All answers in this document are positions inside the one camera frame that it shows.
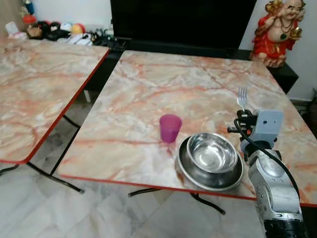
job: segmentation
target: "white wall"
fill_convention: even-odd
[[[240,49],[253,48],[252,40],[258,20],[266,15],[265,4],[258,0],[243,36]],[[288,93],[290,98],[309,100],[313,87],[317,87],[317,0],[305,0],[306,16],[300,23],[302,39],[287,54],[286,62],[299,75]],[[110,0],[33,0],[39,20],[79,22],[84,25],[100,25],[108,28],[111,20]]]
[[[110,0],[33,0],[38,20],[70,21],[108,28]]]
[[[299,75],[288,96],[292,99],[310,100],[313,96],[313,87],[317,87],[317,0],[304,0],[304,2],[307,5],[305,18],[300,22],[300,27],[303,29],[302,38],[286,55],[286,62]],[[268,0],[257,1],[240,49],[253,48],[254,31],[258,20],[266,15],[264,6],[267,3]]]

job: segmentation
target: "tile floor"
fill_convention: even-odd
[[[91,106],[80,95],[66,114],[81,124]],[[49,172],[74,131],[62,119],[32,162]],[[264,237],[251,201],[203,195],[227,212],[223,216],[188,193],[161,190],[128,198],[127,193],[139,187],[68,181],[85,193],[27,166],[1,176],[0,238]]]

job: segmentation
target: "red figurine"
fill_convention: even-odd
[[[259,20],[255,31],[254,49],[250,59],[262,61],[268,67],[281,67],[286,60],[286,49],[301,38],[298,22],[304,18],[303,0],[271,0],[265,9],[268,15]]]

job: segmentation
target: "black tv screen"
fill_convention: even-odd
[[[118,38],[238,48],[256,0],[111,0]]]

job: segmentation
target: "plastic cup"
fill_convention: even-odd
[[[159,119],[160,137],[166,143],[172,143],[176,140],[182,119],[173,114],[166,114]]]

